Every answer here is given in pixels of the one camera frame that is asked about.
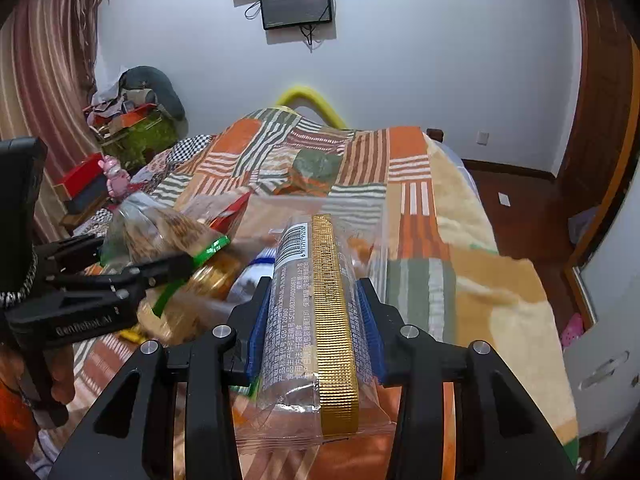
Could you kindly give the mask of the person's left hand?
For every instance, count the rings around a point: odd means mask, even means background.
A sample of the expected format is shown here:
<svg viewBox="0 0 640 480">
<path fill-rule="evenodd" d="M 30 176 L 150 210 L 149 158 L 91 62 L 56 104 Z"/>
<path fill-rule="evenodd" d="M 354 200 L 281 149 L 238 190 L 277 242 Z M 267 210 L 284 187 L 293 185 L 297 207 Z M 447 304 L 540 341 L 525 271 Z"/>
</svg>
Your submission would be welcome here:
<svg viewBox="0 0 640 480">
<path fill-rule="evenodd" d="M 74 350 L 71 346 L 52 351 L 48 362 L 52 380 L 51 396 L 64 405 L 75 397 Z M 11 392 L 18 393 L 18 378 L 24 373 L 22 358 L 6 344 L 1 345 L 1 382 Z"/>
</svg>

